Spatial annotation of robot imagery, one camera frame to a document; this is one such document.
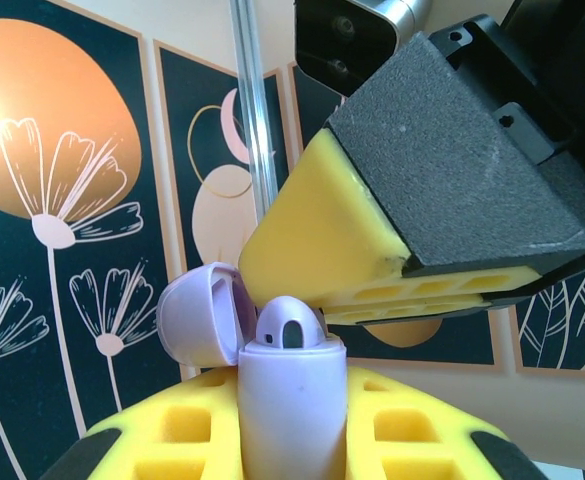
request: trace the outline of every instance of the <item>flower stem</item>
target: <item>flower stem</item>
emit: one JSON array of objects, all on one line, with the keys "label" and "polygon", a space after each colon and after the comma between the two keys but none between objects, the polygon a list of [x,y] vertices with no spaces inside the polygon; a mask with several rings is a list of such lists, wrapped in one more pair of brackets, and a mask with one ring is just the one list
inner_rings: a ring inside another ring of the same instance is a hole
[{"label": "flower stem", "polygon": [[114,365],[112,365],[112,357],[106,355],[108,360],[108,372],[110,372],[110,382],[112,383],[112,393],[114,394],[114,401],[116,402],[116,409],[120,412],[121,408],[121,399],[119,398],[119,389],[116,386],[116,377],[114,376]]},{"label": "flower stem", "polygon": [[26,480],[25,474],[21,469],[21,465],[19,465],[19,461],[16,459],[16,455],[14,454],[14,450],[12,450],[12,446],[10,445],[10,441],[8,440],[7,435],[5,434],[5,430],[3,430],[3,424],[1,423],[0,419],[0,437],[1,441],[3,442],[3,448],[5,448],[5,453],[8,454],[8,458],[10,459],[10,463],[12,464],[12,468],[14,468],[14,473],[19,480]]},{"label": "flower stem", "polygon": [[61,318],[61,304],[59,302],[59,286],[56,281],[56,264],[54,263],[54,250],[48,248],[48,271],[50,273],[50,290],[52,292],[52,306],[54,307],[54,320],[56,324],[56,334],[59,339],[59,349],[61,350],[61,361],[63,362],[63,373],[65,374],[65,383],[68,387],[72,413],[74,414],[74,423],[79,437],[85,433],[85,420],[83,411],[79,402],[79,395],[74,384],[74,375],[72,374],[72,365],[70,365],[70,356],[68,346],[65,343],[65,333],[63,332],[63,319]]}]

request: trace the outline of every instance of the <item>screw hole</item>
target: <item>screw hole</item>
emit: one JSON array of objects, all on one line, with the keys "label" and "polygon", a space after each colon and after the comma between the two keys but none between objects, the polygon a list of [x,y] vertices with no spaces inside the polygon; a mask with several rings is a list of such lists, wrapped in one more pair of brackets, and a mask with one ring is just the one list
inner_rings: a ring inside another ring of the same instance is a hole
[{"label": "screw hole", "polygon": [[503,115],[499,118],[499,123],[505,128],[510,128],[514,124],[514,117],[512,115]]}]

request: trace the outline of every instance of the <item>camera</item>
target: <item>camera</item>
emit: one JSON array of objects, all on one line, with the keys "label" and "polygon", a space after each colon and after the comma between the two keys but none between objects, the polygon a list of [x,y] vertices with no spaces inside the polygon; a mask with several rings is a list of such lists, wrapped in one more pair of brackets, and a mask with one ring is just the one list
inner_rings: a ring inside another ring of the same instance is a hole
[{"label": "camera", "polygon": [[349,97],[423,29],[432,0],[296,0],[296,62]]}]

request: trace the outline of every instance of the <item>pink crescent moon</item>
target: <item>pink crescent moon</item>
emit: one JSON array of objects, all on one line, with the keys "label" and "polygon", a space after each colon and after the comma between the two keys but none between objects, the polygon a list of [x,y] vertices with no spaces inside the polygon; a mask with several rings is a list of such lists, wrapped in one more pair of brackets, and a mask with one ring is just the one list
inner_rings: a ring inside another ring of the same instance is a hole
[{"label": "pink crescent moon", "polygon": [[236,88],[230,92],[223,99],[221,104],[221,130],[223,131],[223,138],[230,150],[230,153],[239,161],[246,165],[250,164],[250,155],[248,149],[241,140],[239,132],[236,130],[236,123],[234,121],[234,99],[236,98]]}]

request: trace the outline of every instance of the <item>yellow foam holder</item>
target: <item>yellow foam holder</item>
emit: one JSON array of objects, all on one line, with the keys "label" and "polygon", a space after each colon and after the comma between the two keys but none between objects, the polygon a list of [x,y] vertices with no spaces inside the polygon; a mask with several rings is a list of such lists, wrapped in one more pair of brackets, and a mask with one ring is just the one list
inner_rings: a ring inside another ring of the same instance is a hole
[{"label": "yellow foam holder", "polygon": [[239,270],[257,306],[291,295],[343,324],[489,306],[481,294],[540,278],[527,266],[406,278],[411,255],[323,129],[245,245]]},{"label": "yellow foam holder", "polygon": [[[122,433],[90,480],[243,480],[236,386],[212,370],[97,424]],[[501,478],[470,436],[500,430],[366,369],[348,369],[346,428],[347,480]]]}]

